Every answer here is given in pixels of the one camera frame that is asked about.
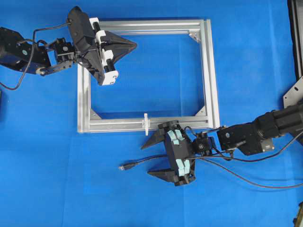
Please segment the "black cable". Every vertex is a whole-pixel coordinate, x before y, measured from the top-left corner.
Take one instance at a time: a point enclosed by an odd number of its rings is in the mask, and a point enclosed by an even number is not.
[[[197,134],[194,132],[194,130],[193,130],[190,126],[186,126],[186,127],[184,128],[184,131],[185,131],[185,132],[186,132],[186,128],[188,128],[188,129],[191,131],[191,133],[192,133],[194,136],[197,137]]]
[[[217,154],[219,154],[222,158],[224,158],[226,161],[231,161],[231,159],[228,159],[226,156],[224,156],[222,154],[222,152],[220,152],[217,148],[213,148],[213,150],[215,150],[217,152]]]
[[[69,24],[70,23],[64,23],[62,25],[58,25],[58,26],[54,26],[54,27],[46,27],[46,28],[36,29],[33,32],[33,39],[32,40],[30,40],[30,39],[22,40],[20,43],[27,42],[27,41],[31,41],[32,42],[32,51],[30,53],[30,57],[29,57],[27,66],[26,66],[25,70],[23,71],[22,76],[20,77],[20,79],[19,79],[19,81],[18,81],[18,83],[17,83],[17,85],[15,87],[8,87],[8,86],[6,86],[5,84],[3,84],[1,82],[0,82],[0,85],[3,86],[4,88],[8,89],[8,90],[11,90],[11,91],[16,90],[20,86],[20,84],[21,84],[21,82],[22,82],[22,80],[23,80],[23,78],[24,78],[24,76],[25,76],[25,74],[26,74],[26,72],[27,72],[27,70],[28,70],[31,62],[32,62],[33,56],[34,56],[34,49],[35,49],[35,46],[37,45],[37,43],[35,43],[36,32],[38,32],[38,31],[45,31],[45,30],[58,29],[58,28],[67,26]]]
[[[241,162],[258,162],[258,161],[262,161],[262,160],[265,160],[265,159],[268,159],[268,158],[271,158],[271,157],[275,157],[279,154],[281,154],[286,148],[288,148],[298,137],[300,137],[301,135],[303,134],[303,131],[300,132],[298,135],[296,135],[295,137],[293,137],[281,150],[279,150],[277,153],[273,154],[273,155],[270,155],[270,156],[266,156],[266,157],[263,157],[263,158],[259,158],[259,159],[254,159],[254,160],[246,160],[246,159],[241,159],[241,158],[235,158],[235,157],[227,157],[227,156],[203,156],[203,157],[190,157],[190,158],[187,158],[189,160],[191,159],[202,159],[202,158],[224,158],[224,159],[229,159],[229,160],[237,160],[237,161],[241,161]]]
[[[123,165],[119,166],[118,168],[120,170],[128,170],[128,169],[133,168],[133,167],[135,167],[135,166],[137,166],[137,165],[139,165],[143,162],[146,162],[148,160],[161,158],[161,157],[167,157],[167,155],[154,155],[154,156],[146,157],[144,159],[141,159],[140,161],[129,162],[129,163],[123,164]]]
[[[303,183],[299,183],[299,184],[295,184],[295,185],[290,185],[290,186],[267,186],[267,185],[261,185],[261,184],[258,184],[258,183],[255,183],[255,182],[252,182],[236,173],[234,173],[232,170],[229,170],[228,168],[216,163],[216,162],[213,162],[213,161],[210,161],[210,160],[207,160],[205,158],[201,159],[205,162],[209,162],[209,163],[212,163],[213,165],[216,165],[218,167],[221,167],[222,169],[226,170],[227,172],[229,172],[230,174],[233,174],[235,175],[236,177],[240,178],[241,180],[244,180],[246,181],[247,183],[249,184],[252,184],[254,186],[257,186],[257,187],[261,187],[261,188],[269,188],[269,189],[291,189],[291,188],[297,188],[297,187],[301,187],[303,186]]]

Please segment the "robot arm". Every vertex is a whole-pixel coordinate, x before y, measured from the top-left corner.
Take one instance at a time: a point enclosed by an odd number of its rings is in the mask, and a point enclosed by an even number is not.
[[[68,25],[73,44],[64,38],[47,44],[35,42],[35,32]],[[127,39],[101,30],[97,18],[89,19],[79,7],[68,14],[67,23],[53,28],[37,29],[33,39],[24,39],[18,32],[0,27],[0,65],[24,74],[42,76],[68,69],[79,63],[95,77],[98,84],[114,84],[118,71],[114,64],[137,47]],[[56,65],[51,65],[48,52],[54,51]]]
[[[188,184],[196,179],[195,159],[216,155],[213,154],[213,150],[223,156],[217,150],[214,138],[207,135],[214,130],[197,133],[195,134],[196,139],[191,141],[178,121],[160,124],[158,128],[159,130],[150,137],[142,146],[142,149],[164,142],[170,168],[149,171],[148,174],[167,182],[173,182],[175,186]],[[221,127],[215,131],[217,131],[221,150],[233,156],[233,152],[237,148],[245,155],[254,155],[273,150],[275,147],[272,138],[302,130],[303,104],[297,104],[283,110],[268,112],[257,117],[253,122]],[[223,158],[227,160],[233,159],[225,156]]]

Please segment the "blue mat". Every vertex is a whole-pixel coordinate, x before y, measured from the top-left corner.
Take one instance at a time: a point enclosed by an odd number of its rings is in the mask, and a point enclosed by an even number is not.
[[[11,0],[0,3],[0,26],[30,38],[36,28],[63,23],[75,5],[107,20],[211,19],[222,125],[282,108],[282,95],[295,83],[286,0]],[[67,28],[37,36],[71,40]],[[181,35],[129,39],[138,48],[116,65],[117,83],[98,87],[92,79],[98,113],[105,118],[192,115],[201,108],[197,43]],[[13,86],[19,76],[0,67],[1,82]],[[256,188],[199,161],[197,180],[184,187],[147,175],[166,160],[119,171],[125,160],[161,154],[164,147],[141,151],[147,140],[143,132],[78,134],[76,77],[76,66],[45,78],[28,74],[17,91],[3,90],[0,226],[293,226],[302,189]],[[290,139],[275,139],[276,148]],[[243,157],[239,151],[236,156]],[[303,181],[297,142],[264,162],[220,163],[261,184]]]

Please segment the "cable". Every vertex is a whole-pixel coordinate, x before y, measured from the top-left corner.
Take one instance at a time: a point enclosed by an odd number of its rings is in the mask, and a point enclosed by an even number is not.
[[[226,170],[227,172],[229,172],[230,174],[233,174],[235,175],[236,177],[240,178],[241,180],[244,180],[246,181],[247,183],[249,184],[252,184],[254,186],[257,186],[257,187],[261,187],[261,188],[269,188],[269,189],[291,189],[291,188],[297,188],[297,187],[301,187],[303,186],[303,183],[299,183],[299,184],[295,184],[295,185],[290,185],[290,186],[267,186],[267,185],[261,185],[261,184],[258,184],[258,183],[255,183],[255,182],[252,182],[236,173],[234,173],[232,170],[229,170],[228,168],[216,163],[216,162],[213,162],[213,161],[210,161],[210,160],[207,160],[207,159],[201,159],[205,162],[209,162],[209,163],[212,163],[213,165],[216,165],[218,167],[221,167],[222,169]]]
[[[161,157],[167,157],[167,155],[154,155],[154,156],[150,156],[150,157],[146,157],[140,161],[137,161],[137,162],[129,162],[129,163],[126,163],[126,164],[123,164],[121,166],[118,167],[118,169],[120,170],[128,170],[130,168],[133,168],[143,162],[146,162],[148,160],[151,160],[151,159],[155,159],[155,158],[161,158]]]
[[[186,126],[186,127],[184,128],[184,131],[186,131],[186,128],[189,128],[189,130],[191,131],[191,133],[192,133],[194,136],[197,137],[197,134],[194,132],[194,130],[193,130],[190,126]]]
[[[229,159],[229,160],[237,160],[237,161],[241,161],[241,162],[258,162],[258,161],[262,161],[262,160],[265,160],[265,159],[268,159],[268,158],[271,158],[271,157],[275,157],[279,154],[281,154],[286,148],[288,148],[298,137],[300,137],[301,135],[303,134],[303,131],[300,132],[298,135],[296,135],[295,137],[293,137],[281,150],[279,150],[277,153],[273,154],[273,155],[270,155],[270,156],[266,156],[266,157],[263,157],[263,158],[259,158],[259,159],[254,159],[254,160],[246,160],[246,159],[241,159],[241,158],[235,158],[235,157],[227,157],[227,156],[224,156],[224,155],[221,155],[221,156],[203,156],[203,157],[190,157],[190,158],[187,158],[189,160],[191,159],[202,159],[204,157],[207,157],[207,158],[224,158],[224,159]]]
[[[222,154],[222,152],[220,152],[217,148],[213,147],[213,150],[215,150],[217,152],[217,154],[219,154],[222,158],[224,158],[226,161],[231,161],[231,159],[228,159],[226,156],[224,156]]]
[[[25,39],[25,40],[27,40],[27,41],[31,41],[31,42],[32,42],[32,51],[31,51],[31,53],[30,53],[30,57],[29,57],[27,66],[26,66],[25,70],[23,71],[22,76],[20,77],[20,79],[19,79],[17,85],[16,85],[15,87],[8,87],[8,86],[6,86],[5,84],[3,84],[3,83],[1,83],[1,82],[0,82],[0,85],[3,86],[4,88],[8,89],[8,90],[11,90],[11,91],[16,90],[16,89],[20,86],[20,84],[21,84],[21,82],[22,82],[22,80],[23,80],[23,78],[24,78],[24,76],[25,76],[25,74],[26,74],[26,72],[27,72],[27,70],[28,70],[28,68],[29,68],[29,66],[30,66],[30,64],[31,64],[31,62],[32,62],[33,56],[34,56],[34,49],[35,49],[35,46],[37,45],[37,43],[35,43],[36,32],[45,31],[45,30],[58,29],[58,28],[67,26],[67,25],[69,25],[69,24],[70,24],[70,23],[64,23],[64,24],[62,24],[62,25],[58,25],[58,26],[54,26],[54,27],[46,27],[46,28],[40,28],[40,29],[34,30],[34,32],[33,32],[33,39],[32,39],[32,40],[30,40],[30,39]]]

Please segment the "aluminum frame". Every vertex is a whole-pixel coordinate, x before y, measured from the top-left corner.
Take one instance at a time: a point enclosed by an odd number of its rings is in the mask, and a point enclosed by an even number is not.
[[[200,43],[204,107],[195,116],[103,120],[91,109],[90,73],[78,65],[78,132],[147,131],[158,124],[178,120],[182,127],[217,128],[220,126],[211,21],[208,20],[140,20],[101,21],[103,30],[117,35],[188,34]]]

